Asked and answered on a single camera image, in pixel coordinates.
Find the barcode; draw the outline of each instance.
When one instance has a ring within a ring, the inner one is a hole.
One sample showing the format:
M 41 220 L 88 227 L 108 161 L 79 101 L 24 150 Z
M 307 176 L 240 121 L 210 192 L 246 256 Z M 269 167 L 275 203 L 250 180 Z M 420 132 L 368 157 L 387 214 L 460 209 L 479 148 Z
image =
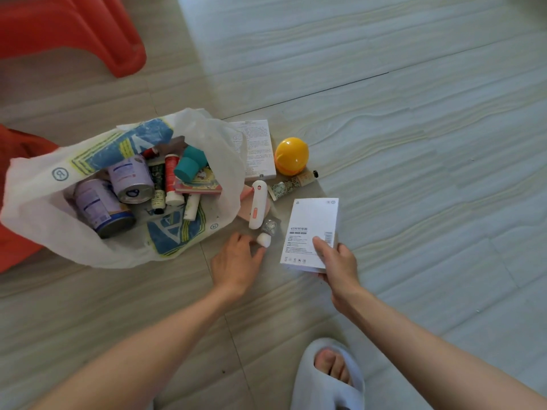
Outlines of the barcode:
M 332 232 L 325 233 L 325 239 L 328 244 L 332 245 Z

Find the plastic bag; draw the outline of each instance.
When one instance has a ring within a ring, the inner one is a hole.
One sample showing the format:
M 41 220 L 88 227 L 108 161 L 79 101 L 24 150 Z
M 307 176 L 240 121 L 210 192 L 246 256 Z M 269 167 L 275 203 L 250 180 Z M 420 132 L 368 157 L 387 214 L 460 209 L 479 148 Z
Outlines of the plastic bag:
M 135 227 L 110 239 L 100 239 L 67 202 L 65 197 L 79 181 L 182 136 L 187 144 L 204 151 L 223 188 L 220 196 L 202 196 L 195 221 L 183 220 L 183 206 L 157 216 L 143 203 L 133 209 Z M 242 135 L 229 123 L 213 119 L 202 110 L 185 109 L 119 126 L 39 157 L 13 158 L 6 174 L 0 221 L 13 232 L 83 265 L 129 268 L 173 258 L 236 217 L 245 178 L 245 155 L 240 156 L 232 143 L 236 136 Z

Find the white box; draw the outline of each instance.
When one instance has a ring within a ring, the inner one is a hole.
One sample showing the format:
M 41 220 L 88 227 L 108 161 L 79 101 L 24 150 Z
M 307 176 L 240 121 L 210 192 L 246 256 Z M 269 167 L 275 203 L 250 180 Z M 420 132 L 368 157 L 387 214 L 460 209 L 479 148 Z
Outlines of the white box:
M 288 269 L 325 273 L 312 239 L 319 236 L 334 247 L 337 219 L 337 198 L 295 199 L 280 263 Z
M 242 131 L 247 138 L 247 166 L 245 181 L 267 180 L 276 178 L 274 151 L 270 138 L 268 121 L 230 122 L 237 130 Z M 232 138 L 237 152 L 240 151 L 241 135 Z

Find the left hand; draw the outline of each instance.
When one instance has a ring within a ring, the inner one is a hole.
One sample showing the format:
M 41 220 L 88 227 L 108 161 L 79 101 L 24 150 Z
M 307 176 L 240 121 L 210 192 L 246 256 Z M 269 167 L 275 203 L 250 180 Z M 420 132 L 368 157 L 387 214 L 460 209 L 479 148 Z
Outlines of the left hand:
M 234 301 L 253 284 L 266 253 L 266 249 L 261 247 L 251 256 L 252 242 L 254 239 L 251 236 L 234 233 L 211 261 L 215 288 L 226 290 Z

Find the hand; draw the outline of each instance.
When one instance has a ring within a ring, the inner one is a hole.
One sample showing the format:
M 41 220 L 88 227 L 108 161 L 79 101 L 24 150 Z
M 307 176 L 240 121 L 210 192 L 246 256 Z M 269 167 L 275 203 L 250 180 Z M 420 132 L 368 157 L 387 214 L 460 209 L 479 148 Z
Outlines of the hand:
M 211 261 L 215 288 L 226 290 L 232 301 L 242 297 L 253 284 L 266 253 L 261 247 L 251 256 L 252 242 L 251 236 L 234 233 Z
M 357 259 L 342 243 L 338 243 L 338 247 L 333 249 L 326 241 L 315 236 L 313 246 L 326 268 L 326 274 L 318 275 L 329 284 L 334 307 L 347 316 L 349 297 L 363 291 L 357 275 Z

